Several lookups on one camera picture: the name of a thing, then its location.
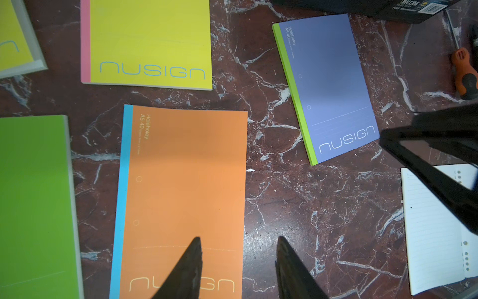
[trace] dark red marble table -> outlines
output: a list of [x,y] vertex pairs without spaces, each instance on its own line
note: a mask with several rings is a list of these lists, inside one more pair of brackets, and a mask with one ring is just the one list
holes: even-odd
[[[264,0],[211,0],[214,90],[192,91],[81,84],[79,1],[27,0],[26,6],[49,70],[0,80],[0,116],[69,117],[87,299],[109,293],[124,104],[249,112],[243,298],[277,297],[279,235],[332,298],[411,297],[401,165],[378,142],[315,167],[308,163],[271,25],[323,13]],[[462,0],[451,15],[469,48],[478,3]],[[350,23],[379,128],[409,124],[413,111],[462,104],[443,14],[418,25],[358,15]],[[454,161],[423,144],[416,150],[432,164]]]

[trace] screwdriver shaft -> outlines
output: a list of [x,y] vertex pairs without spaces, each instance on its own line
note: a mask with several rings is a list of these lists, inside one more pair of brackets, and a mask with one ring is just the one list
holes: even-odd
[[453,37],[453,42],[455,43],[456,50],[460,48],[458,44],[458,40],[456,39],[455,30],[453,29],[453,24],[451,23],[450,14],[448,13],[448,9],[445,9],[446,18],[448,19],[448,24],[450,25],[451,36]]

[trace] lime green spine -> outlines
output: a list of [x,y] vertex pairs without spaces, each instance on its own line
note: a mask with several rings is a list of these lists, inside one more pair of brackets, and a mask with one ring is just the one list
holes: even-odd
[[274,32],[277,49],[279,50],[279,55],[281,56],[285,78],[287,79],[289,90],[291,91],[292,103],[294,104],[295,114],[297,114],[297,119],[299,120],[300,131],[304,140],[305,149],[307,150],[307,156],[309,157],[310,165],[314,166],[318,164],[317,157],[315,156],[314,146],[312,145],[309,128],[307,127],[307,122],[305,121],[304,110],[302,109],[302,104],[300,102],[299,92],[297,91],[297,86],[292,74],[291,64],[289,62],[289,57],[287,56],[287,49],[285,48],[281,28],[279,27],[278,23],[272,25],[272,31]]

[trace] green notebook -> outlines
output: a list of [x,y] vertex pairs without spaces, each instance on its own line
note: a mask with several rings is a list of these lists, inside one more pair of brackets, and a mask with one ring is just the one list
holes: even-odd
[[68,120],[0,118],[0,298],[83,299]]

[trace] black box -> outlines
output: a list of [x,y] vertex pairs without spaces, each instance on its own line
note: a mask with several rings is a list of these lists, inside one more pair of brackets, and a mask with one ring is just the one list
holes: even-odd
[[404,23],[421,23],[460,0],[272,0],[273,4],[333,13],[363,14]]

